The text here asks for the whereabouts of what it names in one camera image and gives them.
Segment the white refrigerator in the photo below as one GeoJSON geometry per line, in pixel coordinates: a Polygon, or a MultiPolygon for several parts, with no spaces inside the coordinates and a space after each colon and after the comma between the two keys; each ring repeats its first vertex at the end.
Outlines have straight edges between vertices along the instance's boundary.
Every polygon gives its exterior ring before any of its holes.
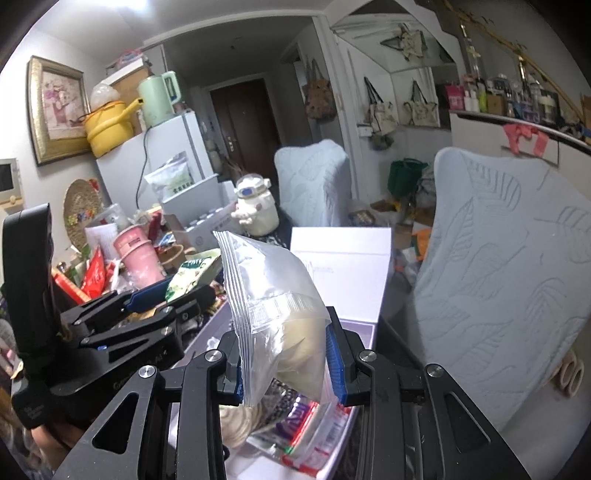
{"type": "Polygon", "coordinates": [[[111,202],[128,217],[151,208],[158,200],[144,176],[179,153],[187,155],[194,180],[213,174],[197,115],[192,110],[134,136],[96,160],[111,202]]]}

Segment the lavender cardboard box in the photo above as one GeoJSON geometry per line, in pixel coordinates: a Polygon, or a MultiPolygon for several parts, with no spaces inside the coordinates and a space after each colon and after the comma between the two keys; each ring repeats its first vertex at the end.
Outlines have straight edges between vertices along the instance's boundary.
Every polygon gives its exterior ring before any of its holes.
{"type": "Polygon", "coordinates": [[[228,302],[214,314],[189,353],[238,334],[245,403],[262,399],[273,380],[325,404],[329,311],[369,338],[377,329],[393,249],[384,227],[295,227],[284,248],[229,231],[214,235],[228,302]]]}

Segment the yellow watering can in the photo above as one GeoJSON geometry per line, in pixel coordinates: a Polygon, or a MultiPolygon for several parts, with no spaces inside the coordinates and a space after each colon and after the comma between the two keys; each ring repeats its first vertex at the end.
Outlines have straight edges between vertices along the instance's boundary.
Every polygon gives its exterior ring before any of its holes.
{"type": "Polygon", "coordinates": [[[96,158],[104,156],[134,136],[131,116],[142,105],[141,98],[133,100],[129,105],[121,100],[111,101],[85,117],[83,125],[86,138],[96,158]]]}

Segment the mint green kettle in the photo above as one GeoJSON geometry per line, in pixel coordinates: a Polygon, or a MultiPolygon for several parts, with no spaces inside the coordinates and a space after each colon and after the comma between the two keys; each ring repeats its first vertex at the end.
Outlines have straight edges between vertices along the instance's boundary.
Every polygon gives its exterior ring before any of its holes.
{"type": "Polygon", "coordinates": [[[167,71],[143,79],[137,87],[143,100],[143,120],[148,128],[160,125],[175,116],[174,106],[181,101],[176,73],[167,71]]]}

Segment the near light blue chair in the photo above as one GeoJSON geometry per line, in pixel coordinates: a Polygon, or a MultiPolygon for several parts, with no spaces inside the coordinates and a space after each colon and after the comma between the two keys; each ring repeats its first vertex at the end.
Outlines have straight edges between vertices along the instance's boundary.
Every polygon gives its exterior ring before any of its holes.
{"type": "Polygon", "coordinates": [[[503,428],[590,316],[590,203],[539,159],[448,147],[407,304],[415,354],[442,365],[503,428]]]}

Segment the green white medicine packet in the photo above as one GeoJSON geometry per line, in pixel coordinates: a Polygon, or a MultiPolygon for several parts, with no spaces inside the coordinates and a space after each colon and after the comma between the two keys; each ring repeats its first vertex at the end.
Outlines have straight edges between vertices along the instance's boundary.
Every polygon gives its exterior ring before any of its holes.
{"type": "Polygon", "coordinates": [[[219,248],[190,255],[172,276],[164,295],[165,301],[171,303],[199,286],[211,284],[221,269],[219,248]]]}

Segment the woven straw fan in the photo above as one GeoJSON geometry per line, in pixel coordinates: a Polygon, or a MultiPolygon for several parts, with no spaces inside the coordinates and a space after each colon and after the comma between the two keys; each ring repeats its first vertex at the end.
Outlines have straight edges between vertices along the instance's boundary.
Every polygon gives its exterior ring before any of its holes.
{"type": "Polygon", "coordinates": [[[70,243],[78,250],[86,245],[85,227],[103,210],[98,181],[76,179],[63,200],[63,223],[70,243]]]}

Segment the light blue chair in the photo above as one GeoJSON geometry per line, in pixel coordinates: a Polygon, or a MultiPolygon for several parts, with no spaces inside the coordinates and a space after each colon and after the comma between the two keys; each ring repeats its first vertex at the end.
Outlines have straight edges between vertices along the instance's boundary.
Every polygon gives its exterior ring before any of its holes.
{"type": "Polygon", "coordinates": [[[448,147],[407,304],[415,354],[442,365],[503,428],[590,316],[590,203],[539,159],[448,147]]]}
{"type": "Polygon", "coordinates": [[[283,147],[274,154],[280,210],[297,227],[349,224],[352,177],[349,157],[330,139],[305,147],[283,147]]]}

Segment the pink stacked cups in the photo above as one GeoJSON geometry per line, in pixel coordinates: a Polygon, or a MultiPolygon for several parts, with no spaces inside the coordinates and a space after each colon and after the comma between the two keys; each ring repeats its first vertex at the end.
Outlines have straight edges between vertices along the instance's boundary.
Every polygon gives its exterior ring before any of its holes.
{"type": "Polygon", "coordinates": [[[119,233],[113,247],[135,288],[143,289],[165,279],[157,253],[140,226],[130,226],[119,233]]]}

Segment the brown patterned hanging bag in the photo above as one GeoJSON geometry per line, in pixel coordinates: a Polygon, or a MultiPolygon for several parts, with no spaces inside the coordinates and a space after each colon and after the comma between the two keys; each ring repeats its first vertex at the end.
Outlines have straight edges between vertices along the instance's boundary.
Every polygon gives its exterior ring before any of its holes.
{"type": "Polygon", "coordinates": [[[315,58],[305,61],[307,83],[304,91],[304,111],[308,118],[320,122],[329,122],[338,114],[335,96],[329,79],[322,76],[315,58]]]}

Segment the far light blue chair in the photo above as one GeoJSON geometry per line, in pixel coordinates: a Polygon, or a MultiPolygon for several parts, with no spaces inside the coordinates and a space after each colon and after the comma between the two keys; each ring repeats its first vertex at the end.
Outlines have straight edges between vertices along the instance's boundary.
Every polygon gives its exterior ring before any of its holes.
{"type": "Polygon", "coordinates": [[[274,154],[280,210],[297,227],[349,224],[352,177],[349,157],[330,139],[305,147],[283,147],[274,154]]]}

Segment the silver purple snack packet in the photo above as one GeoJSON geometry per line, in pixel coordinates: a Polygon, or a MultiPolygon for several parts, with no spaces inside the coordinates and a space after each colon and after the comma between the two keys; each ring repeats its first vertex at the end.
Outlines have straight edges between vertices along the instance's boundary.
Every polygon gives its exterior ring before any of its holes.
{"type": "Polygon", "coordinates": [[[320,404],[283,382],[273,380],[259,403],[260,418],[246,439],[266,455],[280,458],[294,451],[320,404]]]}

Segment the beige tote bag left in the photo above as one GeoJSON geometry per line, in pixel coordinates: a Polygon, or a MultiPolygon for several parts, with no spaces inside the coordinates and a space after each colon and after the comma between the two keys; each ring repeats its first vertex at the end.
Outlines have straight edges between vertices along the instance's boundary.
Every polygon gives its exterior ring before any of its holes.
{"type": "Polygon", "coordinates": [[[391,102],[384,102],[369,78],[363,78],[363,83],[365,83],[369,99],[367,117],[370,127],[377,135],[386,136],[392,134],[398,126],[393,113],[394,105],[391,102]]]}

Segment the astronaut figurine jar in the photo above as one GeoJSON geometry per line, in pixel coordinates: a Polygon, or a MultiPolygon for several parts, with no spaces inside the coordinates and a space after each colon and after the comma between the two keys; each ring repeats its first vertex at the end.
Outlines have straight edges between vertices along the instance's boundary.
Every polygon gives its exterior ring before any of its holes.
{"type": "Polygon", "coordinates": [[[280,226],[270,186],[269,178],[254,173],[246,174],[235,185],[236,203],[231,217],[250,236],[263,237],[280,226]]]}

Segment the white storage bin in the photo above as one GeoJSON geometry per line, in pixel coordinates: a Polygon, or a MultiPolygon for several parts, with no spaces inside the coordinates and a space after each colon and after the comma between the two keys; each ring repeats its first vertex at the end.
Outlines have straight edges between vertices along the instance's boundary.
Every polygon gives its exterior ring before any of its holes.
{"type": "Polygon", "coordinates": [[[245,233],[231,216],[236,200],[231,180],[219,182],[212,175],[173,195],[161,207],[175,241],[201,252],[218,247],[215,231],[245,233]]]}

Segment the gold framed picture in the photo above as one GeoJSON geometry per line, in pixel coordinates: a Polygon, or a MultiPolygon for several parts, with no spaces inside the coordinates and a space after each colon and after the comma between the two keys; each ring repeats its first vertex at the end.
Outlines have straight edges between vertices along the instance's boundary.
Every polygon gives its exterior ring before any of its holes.
{"type": "Polygon", "coordinates": [[[82,71],[32,56],[27,65],[27,108],[38,166],[90,152],[83,125],[90,109],[82,71]]]}

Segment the red white snack packet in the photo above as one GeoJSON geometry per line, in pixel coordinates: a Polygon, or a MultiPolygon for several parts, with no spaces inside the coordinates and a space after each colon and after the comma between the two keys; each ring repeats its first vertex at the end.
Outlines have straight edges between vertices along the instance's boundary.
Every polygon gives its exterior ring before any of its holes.
{"type": "Polygon", "coordinates": [[[314,404],[298,428],[294,440],[280,456],[280,463],[298,472],[315,477],[337,450],[352,407],[339,403],[314,404]]]}

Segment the clear bag of beige powder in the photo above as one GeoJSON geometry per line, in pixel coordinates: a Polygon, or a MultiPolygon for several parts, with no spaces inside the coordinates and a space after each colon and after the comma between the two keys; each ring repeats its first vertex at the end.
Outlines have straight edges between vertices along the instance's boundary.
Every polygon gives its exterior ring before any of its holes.
{"type": "Polygon", "coordinates": [[[214,234],[242,360],[243,402],[263,399],[273,380],[320,404],[329,312],[307,268],[286,248],[229,231],[214,234]]]}

